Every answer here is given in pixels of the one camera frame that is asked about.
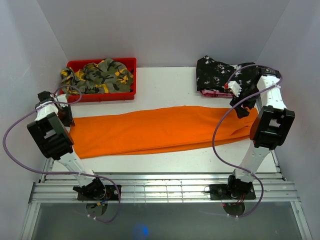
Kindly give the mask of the orange trousers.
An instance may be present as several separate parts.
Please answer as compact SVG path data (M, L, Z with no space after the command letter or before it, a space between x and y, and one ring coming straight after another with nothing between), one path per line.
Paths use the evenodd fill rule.
M188 151L247 139L257 110L238 118L234 110L175 106L118 115L75 118L70 129L81 159Z

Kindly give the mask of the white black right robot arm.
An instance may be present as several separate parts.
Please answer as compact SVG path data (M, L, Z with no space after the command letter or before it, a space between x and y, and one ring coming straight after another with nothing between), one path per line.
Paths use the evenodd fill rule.
M278 85L280 80L279 71L258 67L249 86L240 86L236 81L227 84L233 93L230 105L240 119L249 115L257 99L261 100L261 108L250 128L249 148L239 167L228 178L225 191L232 199L255 199L253 175L266 156L284 143L293 124L295 113L284 104Z

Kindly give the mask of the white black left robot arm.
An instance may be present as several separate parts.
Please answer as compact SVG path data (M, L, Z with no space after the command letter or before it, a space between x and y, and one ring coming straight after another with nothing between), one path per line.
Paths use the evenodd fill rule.
M65 94L55 96L49 91L40 92L39 103L35 105L36 118L27 125L27 129L46 158L62 164L68 171L75 172L78 186L73 190L91 200L102 200L106 196L106 187L94 176L94 172L85 167L74 150L74 141L67 128L74 127L71 107Z

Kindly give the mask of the pink folded trousers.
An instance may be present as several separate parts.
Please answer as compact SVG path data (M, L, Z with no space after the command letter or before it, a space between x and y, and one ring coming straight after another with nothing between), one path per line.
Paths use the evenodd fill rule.
M200 90L201 95L208 98L231 98L233 96L230 92L218 91L218 90Z

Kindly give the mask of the black white patterned trousers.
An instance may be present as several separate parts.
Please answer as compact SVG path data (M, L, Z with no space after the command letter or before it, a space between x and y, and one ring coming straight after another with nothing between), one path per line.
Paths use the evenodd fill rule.
M199 92L214 92L230 95L225 84L232 77L242 88L251 84L257 75L253 62L230 65L204 56L196 64L196 88Z

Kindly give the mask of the camouflage trousers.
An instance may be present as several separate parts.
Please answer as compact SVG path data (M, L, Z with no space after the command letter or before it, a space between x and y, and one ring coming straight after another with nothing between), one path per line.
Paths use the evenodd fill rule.
M88 63L78 71L65 67L60 76L63 92L70 95L129 93L134 83L133 73L111 58Z

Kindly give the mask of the red plastic bin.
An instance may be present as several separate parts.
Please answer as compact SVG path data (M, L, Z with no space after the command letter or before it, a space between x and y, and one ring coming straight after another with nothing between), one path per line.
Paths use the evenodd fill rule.
M105 101L124 101L124 100L133 100L135 98L135 94L137 91L137 59L135 57L127 57L127 58L111 58L113 60L119 61L124 64L129 71L134 75L134 83L131 86L131 91L127 93L103 93L103 94L82 94L82 97L79 94L68 94L68 102L74 103L75 101L79 101L82 103L85 102L105 102ZM74 71L78 71L83 68L86 64L96 63L98 64L100 61L104 59L87 59L87 60L73 60L69 61L66 67L72 67Z

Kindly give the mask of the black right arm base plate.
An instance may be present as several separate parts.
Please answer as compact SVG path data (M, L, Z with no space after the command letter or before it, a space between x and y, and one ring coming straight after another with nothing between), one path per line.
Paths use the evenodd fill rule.
M245 186L231 186L230 184L211 184L209 185L211 200L255 200L256 194L253 184L250 182Z

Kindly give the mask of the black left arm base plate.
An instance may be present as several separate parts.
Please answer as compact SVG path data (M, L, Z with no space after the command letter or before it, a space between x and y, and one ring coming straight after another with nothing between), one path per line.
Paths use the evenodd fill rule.
M116 187L111 184L105 185L106 194L104 199L108 199L109 201L118 201L119 200L119 192L121 193L122 186L120 184L117 185L119 191L117 191ZM76 199L78 201L102 201L103 199L95 199L92 197L84 196L81 193L77 194Z

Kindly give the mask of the aluminium frame rail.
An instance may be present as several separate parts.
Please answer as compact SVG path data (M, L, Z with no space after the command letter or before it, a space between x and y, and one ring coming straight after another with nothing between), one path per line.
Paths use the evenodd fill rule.
M209 185L227 183L228 174L107 174L121 185L122 203L208 203ZM292 181L279 172L258 175L254 181L257 197L264 202L298 202L300 196ZM30 203L75 203L77 181L69 175L49 175L32 187Z

